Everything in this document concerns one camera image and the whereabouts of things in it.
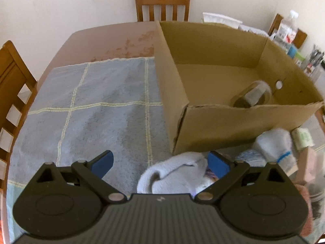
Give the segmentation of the blue grey knitted sock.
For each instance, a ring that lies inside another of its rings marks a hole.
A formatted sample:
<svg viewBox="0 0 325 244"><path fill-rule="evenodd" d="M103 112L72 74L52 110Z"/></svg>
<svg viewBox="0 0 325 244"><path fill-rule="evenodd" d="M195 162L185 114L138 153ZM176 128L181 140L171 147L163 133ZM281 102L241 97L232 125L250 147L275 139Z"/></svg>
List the blue grey knitted sock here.
<svg viewBox="0 0 325 244"><path fill-rule="evenodd" d="M265 157L254 149L247 149L241 152L235 158L236 161L244 161L250 165L250 167L264 167L267 162Z"/></svg>

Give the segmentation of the white sock blue band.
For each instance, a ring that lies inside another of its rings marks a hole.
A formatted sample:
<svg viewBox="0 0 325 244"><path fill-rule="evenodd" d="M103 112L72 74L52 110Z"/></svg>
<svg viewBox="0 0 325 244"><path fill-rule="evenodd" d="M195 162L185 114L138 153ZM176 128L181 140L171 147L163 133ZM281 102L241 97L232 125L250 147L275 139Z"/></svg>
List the white sock blue band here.
<svg viewBox="0 0 325 244"><path fill-rule="evenodd" d="M195 196L214 182L206 177L208 161L200 152L185 152L149 167L137 184L140 194Z"/></svg>

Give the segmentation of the white sock blue stripes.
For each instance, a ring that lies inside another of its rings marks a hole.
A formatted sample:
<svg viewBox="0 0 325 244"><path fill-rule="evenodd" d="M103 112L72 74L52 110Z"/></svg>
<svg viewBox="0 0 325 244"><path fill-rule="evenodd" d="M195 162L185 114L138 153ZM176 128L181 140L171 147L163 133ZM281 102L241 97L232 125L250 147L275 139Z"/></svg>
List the white sock blue stripes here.
<svg viewBox="0 0 325 244"><path fill-rule="evenodd" d="M267 160L278 164L287 176L298 170L297 160L292 151L292 138L287 130L274 128L260 134L252 148Z"/></svg>

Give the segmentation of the pink small box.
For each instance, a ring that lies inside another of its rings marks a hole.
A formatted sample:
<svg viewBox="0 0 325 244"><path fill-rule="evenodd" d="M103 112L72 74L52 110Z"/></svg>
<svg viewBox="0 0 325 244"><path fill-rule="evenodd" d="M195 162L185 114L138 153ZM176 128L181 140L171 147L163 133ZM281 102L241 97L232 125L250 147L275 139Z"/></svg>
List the pink small box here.
<svg viewBox="0 0 325 244"><path fill-rule="evenodd" d="M305 185L315 179L316 152L311 147L306 147L300 152L297 166L298 171L295 183Z"/></svg>

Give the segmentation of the green tissue pack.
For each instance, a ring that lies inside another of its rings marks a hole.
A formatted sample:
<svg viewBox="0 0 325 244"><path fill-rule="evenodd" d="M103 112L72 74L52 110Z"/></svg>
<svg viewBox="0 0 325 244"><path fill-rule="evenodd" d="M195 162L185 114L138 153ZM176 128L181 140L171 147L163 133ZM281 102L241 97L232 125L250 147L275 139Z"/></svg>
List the green tissue pack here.
<svg viewBox="0 0 325 244"><path fill-rule="evenodd" d="M307 128L296 128L291 132L291 136L298 151L315 145L312 135Z"/></svg>

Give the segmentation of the purple crochet octopus toy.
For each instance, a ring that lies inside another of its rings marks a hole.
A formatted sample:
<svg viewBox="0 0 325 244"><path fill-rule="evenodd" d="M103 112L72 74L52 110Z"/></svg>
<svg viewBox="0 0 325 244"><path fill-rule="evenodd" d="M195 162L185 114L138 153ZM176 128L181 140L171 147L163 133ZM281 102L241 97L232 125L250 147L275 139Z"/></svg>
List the purple crochet octopus toy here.
<svg viewBox="0 0 325 244"><path fill-rule="evenodd" d="M218 177L211 171L211 169L207 168L206 170L206 177L208 177L212 182L216 182Z"/></svg>

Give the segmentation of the teal checked table cloth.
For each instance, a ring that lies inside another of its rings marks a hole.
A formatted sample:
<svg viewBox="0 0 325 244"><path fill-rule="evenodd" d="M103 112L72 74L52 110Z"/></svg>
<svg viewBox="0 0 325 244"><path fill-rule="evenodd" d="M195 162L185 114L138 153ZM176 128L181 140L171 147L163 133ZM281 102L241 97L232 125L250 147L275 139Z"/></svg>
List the teal checked table cloth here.
<svg viewBox="0 0 325 244"><path fill-rule="evenodd" d="M277 164L250 168L213 204L190 194L138 194L141 174L173 156L155 58L58 67L37 94L14 145L9 177L16 243L304 243L308 207ZM72 173L106 150L102 178L127 201L109 204Z"/></svg>

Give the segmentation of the brown cardboard box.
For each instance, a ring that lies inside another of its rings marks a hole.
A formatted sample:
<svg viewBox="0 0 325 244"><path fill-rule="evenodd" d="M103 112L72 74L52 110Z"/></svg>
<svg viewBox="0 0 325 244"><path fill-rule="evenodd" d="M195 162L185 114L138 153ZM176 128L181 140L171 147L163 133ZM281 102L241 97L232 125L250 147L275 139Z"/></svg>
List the brown cardboard box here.
<svg viewBox="0 0 325 244"><path fill-rule="evenodd" d="M270 39L224 26L158 22L154 57L170 150L233 147L273 128L293 130L323 106L322 95ZM231 99L254 81L272 90L265 105Z"/></svg>

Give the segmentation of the wooden chair left side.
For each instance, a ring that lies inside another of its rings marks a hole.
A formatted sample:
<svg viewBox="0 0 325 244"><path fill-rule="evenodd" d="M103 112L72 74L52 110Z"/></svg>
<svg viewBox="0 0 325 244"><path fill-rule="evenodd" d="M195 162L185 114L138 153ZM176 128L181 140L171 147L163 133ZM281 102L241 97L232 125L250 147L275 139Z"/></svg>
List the wooden chair left side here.
<svg viewBox="0 0 325 244"><path fill-rule="evenodd" d="M5 164L5 170L1 174L2 193L7 189L9 163L14 143L28 111L28 104L19 97L23 86L27 86L31 92L34 92L37 80L27 68L12 41L8 40L1 48L1 130L10 135L12 143L8 151L1 148L1 163ZM7 118L12 107L21 114L17 125Z"/></svg>

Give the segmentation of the green lid small jar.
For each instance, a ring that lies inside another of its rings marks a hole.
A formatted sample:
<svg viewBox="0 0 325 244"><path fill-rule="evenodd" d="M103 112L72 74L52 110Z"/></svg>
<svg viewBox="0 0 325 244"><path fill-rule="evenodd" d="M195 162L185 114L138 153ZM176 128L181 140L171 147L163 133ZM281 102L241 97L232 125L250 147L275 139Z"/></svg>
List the green lid small jar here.
<svg viewBox="0 0 325 244"><path fill-rule="evenodd" d="M298 66L301 66L305 59L306 58L299 51L297 51L295 56L293 57L295 64Z"/></svg>

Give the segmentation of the pen holder with pens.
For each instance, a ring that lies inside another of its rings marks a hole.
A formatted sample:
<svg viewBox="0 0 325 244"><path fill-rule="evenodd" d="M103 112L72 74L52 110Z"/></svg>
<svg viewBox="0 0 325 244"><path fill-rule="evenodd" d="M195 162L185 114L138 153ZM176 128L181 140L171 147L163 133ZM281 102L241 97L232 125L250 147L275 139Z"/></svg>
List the pen holder with pens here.
<svg viewBox="0 0 325 244"><path fill-rule="evenodd" d="M316 44L313 45L313 49L309 55L309 58L306 60L304 64L303 72L311 78L314 73L316 67L321 63L324 58L324 51L321 50Z"/></svg>

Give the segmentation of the clear plastic water bottle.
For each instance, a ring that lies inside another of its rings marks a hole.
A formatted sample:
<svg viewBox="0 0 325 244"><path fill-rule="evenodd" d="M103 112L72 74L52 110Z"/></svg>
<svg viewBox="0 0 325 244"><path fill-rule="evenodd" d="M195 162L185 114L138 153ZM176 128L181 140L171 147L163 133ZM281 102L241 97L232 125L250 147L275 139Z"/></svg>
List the clear plastic water bottle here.
<svg viewBox="0 0 325 244"><path fill-rule="evenodd" d="M291 10L286 18L283 18L279 24L278 31L274 37L274 42L284 49L289 49L294 41L298 28L296 27L296 20L299 13Z"/></svg>

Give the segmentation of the wooden chair right corner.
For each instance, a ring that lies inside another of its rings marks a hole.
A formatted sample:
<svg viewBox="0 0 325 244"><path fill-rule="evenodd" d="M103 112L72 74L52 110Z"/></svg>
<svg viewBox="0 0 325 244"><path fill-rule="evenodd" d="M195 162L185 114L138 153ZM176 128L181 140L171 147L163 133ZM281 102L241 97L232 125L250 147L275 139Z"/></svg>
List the wooden chair right corner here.
<svg viewBox="0 0 325 244"><path fill-rule="evenodd" d="M291 11L286 18L277 13L269 28L268 35L274 35L276 42L283 46L294 45L299 49L307 39L307 33L296 26L298 16L299 14L294 11Z"/></svg>

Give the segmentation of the gold tissue box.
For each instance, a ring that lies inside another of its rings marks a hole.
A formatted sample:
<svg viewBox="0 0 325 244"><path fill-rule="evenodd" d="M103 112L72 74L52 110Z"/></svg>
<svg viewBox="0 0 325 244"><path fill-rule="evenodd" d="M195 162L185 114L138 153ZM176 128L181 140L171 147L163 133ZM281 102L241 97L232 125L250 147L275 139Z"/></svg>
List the gold tissue box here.
<svg viewBox="0 0 325 244"><path fill-rule="evenodd" d="M242 21L237 20L235 18L222 15L222 14L207 13L207 12L203 12L203 22L223 24L234 29L238 29L238 27L242 24Z"/></svg>

